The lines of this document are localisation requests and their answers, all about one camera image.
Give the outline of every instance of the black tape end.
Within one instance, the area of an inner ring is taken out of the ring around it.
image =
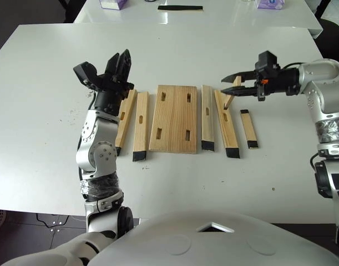
[[[225,150],[228,158],[240,158],[239,148],[226,148]]]
[[[120,152],[121,152],[121,147],[116,147],[116,153],[118,156],[120,155]]]
[[[248,140],[248,149],[258,149],[258,141],[256,140]]]
[[[215,143],[213,141],[201,141],[201,149],[205,151],[215,151]]]
[[[132,161],[139,162],[146,160],[147,151],[134,151]]]

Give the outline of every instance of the black tape wrap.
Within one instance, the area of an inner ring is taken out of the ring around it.
[[[321,120],[315,123],[315,127],[320,143],[339,141],[339,117]]]
[[[119,180],[116,172],[94,179],[81,180],[80,190],[88,201],[98,201],[119,192]]]

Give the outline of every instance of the floor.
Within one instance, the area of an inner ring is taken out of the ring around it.
[[[315,10],[320,0],[306,0]],[[339,0],[332,0],[324,18],[339,25]],[[0,1],[0,48],[19,24],[62,23],[64,9],[57,0]],[[85,232],[84,217],[8,212],[7,219],[0,228],[0,264],[25,254],[54,248]],[[280,227],[311,240],[339,255],[333,243],[335,226],[333,224],[279,224]]]

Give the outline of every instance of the table surface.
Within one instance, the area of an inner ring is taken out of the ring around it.
[[[102,73],[126,48],[129,81],[151,93],[150,125],[158,84],[197,86],[200,121],[201,85],[229,86],[220,80],[253,69],[259,53],[270,50],[281,66],[321,58],[307,29],[298,28],[21,25],[0,50],[0,209],[84,215],[75,153],[91,97],[73,67],[88,61]],[[247,148],[240,109],[251,112],[257,150]],[[148,152],[137,163],[133,115],[117,160],[124,205],[144,218],[213,209],[275,223],[332,222],[332,202],[317,193],[308,163],[317,136],[305,97],[236,98],[231,113],[241,159],[226,157],[215,114],[214,153],[201,151],[198,122],[198,154]]]
[[[158,11],[160,4],[203,6],[204,11]],[[99,0],[87,0],[75,23],[229,24],[257,27],[306,28],[312,35],[322,27],[305,0],[286,0],[282,10],[257,9],[254,1],[242,0],[128,0],[121,11],[102,9]]]

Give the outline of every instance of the wooden board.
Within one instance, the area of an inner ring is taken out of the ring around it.
[[[249,111],[247,109],[241,110],[241,118],[242,118],[243,128],[245,129],[245,135],[247,139],[248,148],[258,149],[256,133],[254,132],[251,115],[249,114]]]
[[[232,87],[236,87],[236,86],[241,86],[241,82],[242,82],[242,77],[241,76],[237,76],[233,82]],[[233,101],[235,97],[233,95],[226,95],[226,99],[224,102],[224,109],[227,110],[228,107],[230,106],[231,102]]]
[[[201,148],[208,151],[215,151],[212,111],[212,88],[203,85],[201,89]]]
[[[230,114],[230,109],[224,110],[223,108],[225,94],[221,93],[218,90],[215,90],[215,99],[226,155],[230,158],[239,158],[239,147],[237,143],[234,124],[232,122]]]
[[[148,92],[137,94],[133,161],[146,160],[148,132]]]
[[[149,150],[195,154],[196,112],[196,87],[159,85]]]
[[[120,105],[120,110],[119,110],[120,121],[119,121],[119,126],[118,126],[118,134],[115,139],[115,146],[116,146],[118,156],[125,142],[126,133],[129,127],[131,113],[134,107],[136,96],[137,96],[137,91],[130,90],[128,97],[124,99]]]

